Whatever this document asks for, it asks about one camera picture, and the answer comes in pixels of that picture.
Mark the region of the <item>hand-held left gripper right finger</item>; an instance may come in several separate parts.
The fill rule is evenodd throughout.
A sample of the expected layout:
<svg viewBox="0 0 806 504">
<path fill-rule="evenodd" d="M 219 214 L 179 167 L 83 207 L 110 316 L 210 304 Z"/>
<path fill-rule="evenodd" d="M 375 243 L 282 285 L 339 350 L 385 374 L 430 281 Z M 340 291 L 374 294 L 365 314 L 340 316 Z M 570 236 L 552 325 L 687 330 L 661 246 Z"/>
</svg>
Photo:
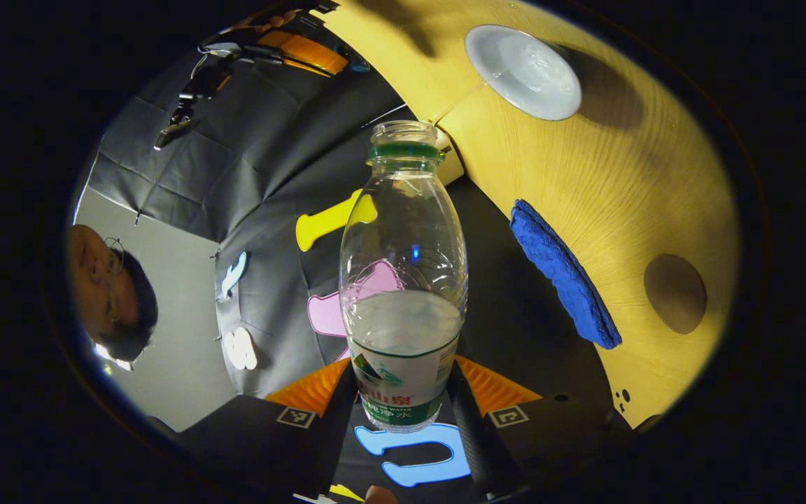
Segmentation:
<svg viewBox="0 0 806 504">
<path fill-rule="evenodd" d="M 480 494 L 551 490 L 632 438 L 611 407 L 568 393 L 538 395 L 462 356 L 452 364 L 447 390 Z"/>
</svg>

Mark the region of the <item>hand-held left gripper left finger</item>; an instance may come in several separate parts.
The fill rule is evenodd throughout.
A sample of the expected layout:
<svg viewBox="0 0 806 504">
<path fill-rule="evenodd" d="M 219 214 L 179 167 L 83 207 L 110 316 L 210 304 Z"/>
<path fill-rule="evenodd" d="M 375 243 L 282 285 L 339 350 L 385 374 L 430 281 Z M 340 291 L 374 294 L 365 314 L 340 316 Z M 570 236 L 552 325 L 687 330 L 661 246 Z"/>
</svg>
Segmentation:
<svg viewBox="0 0 806 504">
<path fill-rule="evenodd" d="M 176 440 L 232 485 L 279 501 L 314 498 L 332 484 L 358 392 L 343 358 L 268 398 L 238 395 Z"/>
</svg>

